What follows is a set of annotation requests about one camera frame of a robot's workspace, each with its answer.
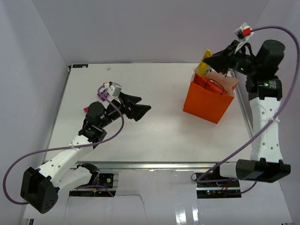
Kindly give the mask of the yellow snack packet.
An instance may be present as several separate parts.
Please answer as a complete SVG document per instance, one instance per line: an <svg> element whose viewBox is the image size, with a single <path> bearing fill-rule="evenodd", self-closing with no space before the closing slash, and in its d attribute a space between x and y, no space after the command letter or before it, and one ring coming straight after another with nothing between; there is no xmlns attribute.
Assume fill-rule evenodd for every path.
<svg viewBox="0 0 300 225"><path fill-rule="evenodd" d="M211 50L207 49L198 66L193 69L196 75L200 77L206 77L207 73L211 71L211 67L204 62L204 59L209 58L211 56L212 56Z"/></svg>

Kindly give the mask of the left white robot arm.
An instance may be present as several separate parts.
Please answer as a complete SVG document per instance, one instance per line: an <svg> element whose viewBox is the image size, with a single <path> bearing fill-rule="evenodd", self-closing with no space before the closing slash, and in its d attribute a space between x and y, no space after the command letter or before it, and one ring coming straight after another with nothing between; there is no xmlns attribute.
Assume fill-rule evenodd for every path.
<svg viewBox="0 0 300 225"><path fill-rule="evenodd" d="M23 174L21 197L39 213L45 214L56 204L63 191L78 186L94 187L99 182L98 168L84 163L71 167L101 144L107 134L105 127L127 117L139 121L150 109L141 105L141 97L120 93L108 106L96 101L88 106L82 129L66 149L38 168L29 167Z"/></svg>

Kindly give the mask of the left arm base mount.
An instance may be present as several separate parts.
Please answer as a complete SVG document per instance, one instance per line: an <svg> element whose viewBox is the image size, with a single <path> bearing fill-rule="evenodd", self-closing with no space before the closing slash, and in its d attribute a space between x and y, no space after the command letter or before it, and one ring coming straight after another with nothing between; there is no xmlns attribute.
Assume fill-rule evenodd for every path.
<svg viewBox="0 0 300 225"><path fill-rule="evenodd" d="M116 190L114 188L114 174L101 173L98 183L89 188L75 189L69 192L73 197L114 197Z"/></svg>

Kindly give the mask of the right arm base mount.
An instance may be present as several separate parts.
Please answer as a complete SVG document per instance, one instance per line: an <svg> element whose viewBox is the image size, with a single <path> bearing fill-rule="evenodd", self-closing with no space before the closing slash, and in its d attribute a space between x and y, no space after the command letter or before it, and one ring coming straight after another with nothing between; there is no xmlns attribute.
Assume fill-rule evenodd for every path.
<svg viewBox="0 0 300 225"><path fill-rule="evenodd" d="M191 180L196 183L196 194L198 199L221 199L240 198L241 189L238 180L199 183L197 178L202 173L195 172L191 175Z"/></svg>

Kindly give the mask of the red chips bag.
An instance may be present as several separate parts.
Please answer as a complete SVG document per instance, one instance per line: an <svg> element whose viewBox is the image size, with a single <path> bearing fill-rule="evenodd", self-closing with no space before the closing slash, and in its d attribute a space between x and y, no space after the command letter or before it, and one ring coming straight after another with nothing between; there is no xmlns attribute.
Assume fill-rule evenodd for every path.
<svg viewBox="0 0 300 225"><path fill-rule="evenodd" d="M225 90L225 88L214 79L209 79L207 77L195 75L193 82L210 92L213 92L213 93L216 93L219 95L227 94L227 91Z"/></svg>

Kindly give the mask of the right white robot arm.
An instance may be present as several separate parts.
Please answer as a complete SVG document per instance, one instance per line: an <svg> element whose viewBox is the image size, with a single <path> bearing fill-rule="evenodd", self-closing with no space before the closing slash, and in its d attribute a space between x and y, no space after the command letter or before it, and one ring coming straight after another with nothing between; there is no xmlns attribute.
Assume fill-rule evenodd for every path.
<svg viewBox="0 0 300 225"><path fill-rule="evenodd" d="M275 73L284 57L285 46L276 40L263 42L257 55L246 54L249 43L234 40L224 50L203 61L218 73L229 69L246 75L246 90L253 117L252 152L250 159L235 163L225 162L212 174L212 183L224 186L229 178L273 183L291 172L283 162L279 146L276 112L281 106L282 83Z"/></svg>

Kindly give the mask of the purple candy bar wrapper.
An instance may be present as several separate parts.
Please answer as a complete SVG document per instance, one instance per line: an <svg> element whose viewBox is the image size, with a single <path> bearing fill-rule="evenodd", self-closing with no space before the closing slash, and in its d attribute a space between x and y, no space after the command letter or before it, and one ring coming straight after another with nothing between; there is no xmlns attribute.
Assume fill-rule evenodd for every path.
<svg viewBox="0 0 300 225"><path fill-rule="evenodd" d="M97 90L97 95L99 96L99 98L102 100L102 101L105 101L107 99L107 97L109 96L109 93L108 93L108 88L109 88L110 84L109 83L103 83L102 86L100 86Z"/></svg>

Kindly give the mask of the orange paper bag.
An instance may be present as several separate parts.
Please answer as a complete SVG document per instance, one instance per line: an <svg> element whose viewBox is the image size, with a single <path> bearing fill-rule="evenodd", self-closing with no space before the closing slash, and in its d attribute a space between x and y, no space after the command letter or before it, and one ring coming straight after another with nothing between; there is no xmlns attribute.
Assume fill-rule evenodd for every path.
<svg viewBox="0 0 300 225"><path fill-rule="evenodd" d="M193 82L195 73L191 77L183 111L204 120L217 124L235 98L234 90L238 80L231 76L225 76L217 72L208 72L206 77L219 82L227 91L225 95L219 95Z"/></svg>

